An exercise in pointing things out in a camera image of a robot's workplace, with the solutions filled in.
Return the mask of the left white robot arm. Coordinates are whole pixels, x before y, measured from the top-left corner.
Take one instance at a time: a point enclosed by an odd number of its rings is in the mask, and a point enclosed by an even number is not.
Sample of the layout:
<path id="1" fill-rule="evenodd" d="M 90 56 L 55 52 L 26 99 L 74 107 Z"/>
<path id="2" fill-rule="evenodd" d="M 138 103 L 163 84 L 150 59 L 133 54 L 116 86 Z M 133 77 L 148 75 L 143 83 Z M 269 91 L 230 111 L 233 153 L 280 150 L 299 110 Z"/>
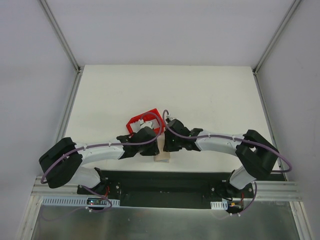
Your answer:
<path id="1" fill-rule="evenodd" d="M 65 137 L 39 158 L 43 171 L 40 180 L 51 189 L 66 184 L 81 187 L 85 194 L 107 195 L 109 183 L 98 167 L 84 165 L 102 160 L 121 160 L 133 158 L 137 154 L 155 156 L 159 154 L 158 134 L 149 126 L 138 132 L 120 135 L 106 143 L 76 143 Z"/>

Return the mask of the beige leather card holder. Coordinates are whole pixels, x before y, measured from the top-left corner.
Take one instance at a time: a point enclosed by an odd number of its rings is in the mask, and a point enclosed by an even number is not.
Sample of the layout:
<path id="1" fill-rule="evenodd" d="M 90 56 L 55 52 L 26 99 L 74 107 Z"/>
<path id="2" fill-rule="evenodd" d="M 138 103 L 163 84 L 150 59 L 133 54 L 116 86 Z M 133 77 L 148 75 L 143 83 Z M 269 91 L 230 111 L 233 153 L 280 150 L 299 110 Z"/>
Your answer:
<path id="1" fill-rule="evenodd" d="M 171 155 L 169 152 L 164 151 L 165 140 L 163 138 L 159 138 L 157 140 L 157 146 L 159 149 L 159 153 L 153 157 L 155 162 L 169 163 L 171 159 Z"/>

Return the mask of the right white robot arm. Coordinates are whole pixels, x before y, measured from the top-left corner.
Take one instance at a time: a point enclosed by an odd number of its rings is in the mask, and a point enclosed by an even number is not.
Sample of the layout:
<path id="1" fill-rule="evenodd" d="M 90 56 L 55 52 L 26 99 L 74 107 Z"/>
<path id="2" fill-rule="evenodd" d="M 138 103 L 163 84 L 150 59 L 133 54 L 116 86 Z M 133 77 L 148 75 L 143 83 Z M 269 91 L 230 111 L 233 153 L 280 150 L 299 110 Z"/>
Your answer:
<path id="1" fill-rule="evenodd" d="M 166 120 L 164 131 L 165 152 L 213 151 L 238 157 L 242 166 L 233 170 L 223 184 L 230 197 L 237 197 L 255 180 L 265 180 L 273 171 L 278 150 L 257 131 L 249 129 L 245 134 L 213 134 L 202 128 L 189 130 L 178 119 Z"/>

